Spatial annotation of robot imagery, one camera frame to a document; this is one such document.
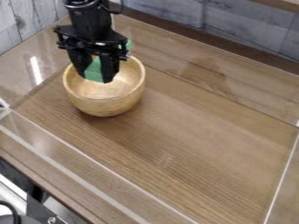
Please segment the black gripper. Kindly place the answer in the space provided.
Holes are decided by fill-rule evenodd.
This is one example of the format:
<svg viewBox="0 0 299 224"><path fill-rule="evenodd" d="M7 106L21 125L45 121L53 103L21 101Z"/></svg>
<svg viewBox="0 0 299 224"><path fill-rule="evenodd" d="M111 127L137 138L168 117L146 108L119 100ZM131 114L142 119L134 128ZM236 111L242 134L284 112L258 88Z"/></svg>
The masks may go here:
<svg viewBox="0 0 299 224"><path fill-rule="evenodd" d="M91 54L106 50L103 45L122 44L129 39L113 28L113 16L125 10L125 0L65 0L71 24L55 28L58 46L66 50L79 76L86 77L86 70L93 63ZM119 72L119 57L99 57L103 82L110 83Z"/></svg>

